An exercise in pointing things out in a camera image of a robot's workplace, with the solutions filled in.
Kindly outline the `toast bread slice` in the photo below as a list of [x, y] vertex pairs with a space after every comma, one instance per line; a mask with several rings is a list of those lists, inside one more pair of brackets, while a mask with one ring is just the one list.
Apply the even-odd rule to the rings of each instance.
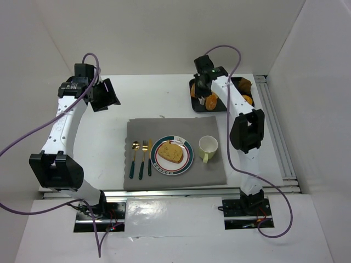
[[177, 144], [171, 143], [169, 140], [160, 146], [158, 155], [172, 163], [180, 163], [183, 160], [182, 148]]

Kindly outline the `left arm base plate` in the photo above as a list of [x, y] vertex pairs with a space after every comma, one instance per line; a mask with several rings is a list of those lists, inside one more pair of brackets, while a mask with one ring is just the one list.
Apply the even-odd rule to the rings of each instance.
[[[74, 233], [94, 232], [91, 214], [87, 209], [82, 209], [76, 213]], [[107, 203], [107, 212], [95, 217], [97, 232], [124, 232], [126, 215], [126, 202]]]

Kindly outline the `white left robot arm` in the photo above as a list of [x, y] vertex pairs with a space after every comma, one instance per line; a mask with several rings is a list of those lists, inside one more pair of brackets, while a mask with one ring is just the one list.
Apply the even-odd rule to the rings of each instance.
[[120, 105], [110, 79], [98, 80], [96, 68], [75, 64], [75, 74], [58, 89], [58, 120], [40, 153], [32, 154], [29, 165], [43, 188], [85, 200], [94, 214], [106, 213], [106, 197], [84, 180], [83, 168], [73, 159], [78, 126], [90, 105], [94, 112]]

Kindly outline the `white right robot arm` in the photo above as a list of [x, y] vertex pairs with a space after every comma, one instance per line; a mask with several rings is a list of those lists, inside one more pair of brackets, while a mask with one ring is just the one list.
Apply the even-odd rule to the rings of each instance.
[[215, 94], [227, 108], [227, 153], [237, 150], [240, 160], [238, 172], [241, 174], [239, 203], [226, 210], [240, 211], [250, 215], [264, 201], [263, 187], [258, 179], [259, 148], [264, 137], [265, 115], [256, 110], [238, 91], [231, 77], [223, 67], [215, 67], [208, 55], [194, 60], [195, 96], [208, 99]]

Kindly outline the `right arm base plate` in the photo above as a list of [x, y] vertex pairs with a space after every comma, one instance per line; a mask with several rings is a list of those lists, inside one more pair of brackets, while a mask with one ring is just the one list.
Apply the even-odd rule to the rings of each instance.
[[223, 199], [222, 205], [217, 208], [223, 213], [225, 230], [243, 230], [257, 228], [273, 228], [274, 221], [267, 198], [253, 209], [240, 207], [238, 199]]

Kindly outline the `metal tongs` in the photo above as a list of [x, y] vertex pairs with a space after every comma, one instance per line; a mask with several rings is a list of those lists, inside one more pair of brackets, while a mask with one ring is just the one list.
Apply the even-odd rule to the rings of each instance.
[[204, 97], [199, 98], [199, 103], [200, 103], [200, 105], [205, 105], [206, 98], [204, 98]]

